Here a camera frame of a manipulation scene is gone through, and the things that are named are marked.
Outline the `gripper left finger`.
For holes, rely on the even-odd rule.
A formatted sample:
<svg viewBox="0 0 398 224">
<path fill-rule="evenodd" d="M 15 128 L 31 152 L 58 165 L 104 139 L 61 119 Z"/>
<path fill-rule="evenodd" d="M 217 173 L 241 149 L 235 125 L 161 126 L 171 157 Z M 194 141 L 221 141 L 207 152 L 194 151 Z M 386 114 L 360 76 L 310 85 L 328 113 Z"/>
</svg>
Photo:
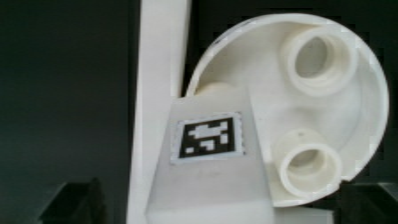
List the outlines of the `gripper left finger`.
<svg viewBox="0 0 398 224">
<path fill-rule="evenodd" d="M 107 205 L 98 179 L 70 182 L 40 215 L 40 224 L 107 224 Z"/>
</svg>

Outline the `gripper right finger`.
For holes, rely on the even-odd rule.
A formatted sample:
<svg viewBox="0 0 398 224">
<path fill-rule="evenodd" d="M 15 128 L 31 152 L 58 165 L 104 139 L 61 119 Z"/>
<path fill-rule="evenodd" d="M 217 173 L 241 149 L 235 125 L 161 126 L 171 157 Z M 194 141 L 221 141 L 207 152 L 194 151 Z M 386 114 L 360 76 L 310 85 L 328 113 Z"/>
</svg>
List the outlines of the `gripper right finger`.
<svg viewBox="0 0 398 224">
<path fill-rule="evenodd" d="M 398 184 L 342 187 L 342 224 L 398 224 Z"/>
</svg>

